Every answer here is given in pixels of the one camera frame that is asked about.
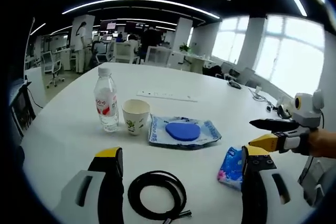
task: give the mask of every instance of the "potted plant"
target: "potted plant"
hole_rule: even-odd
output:
[[[180,45],[180,51],[181,52],[189,52],[190,51],[190,47],[186,45],[186,43],[183,43],[182,45]]]

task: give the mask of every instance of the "power strip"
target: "power strip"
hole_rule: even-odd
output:
[[[169,94],[162,92],[148,92],[148,91],[139,91],[137,93],[140,97],[154,97],[154,98],[162,98],[162,99],[170,99],[170,100],[179,100],[179,101],[187,101],[187,102],[198,102],[195,97],[190,95],[177,95],[177,94]]]

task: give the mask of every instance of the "blue silicone pad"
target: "blue silicone pad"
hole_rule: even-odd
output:
[[[176,140],[192,141],[200,136],[201,128],[193,123],[169,123],[166,131]]]

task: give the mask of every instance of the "plastic water bottle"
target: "plastic water bottle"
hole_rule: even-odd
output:
[[[111,70],[98,67],[99,79],[95,87],[96,106],[99,119],[107,132],[114,132],[119,125],[117,87],[111,77]]]

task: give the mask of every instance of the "bottle cap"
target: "bottle cap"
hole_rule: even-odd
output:
[[[98,75],[100,77],[106,77],[106,76],[109,76],[110,74],[111,74],[111,70],[109,68],[98,67]]]

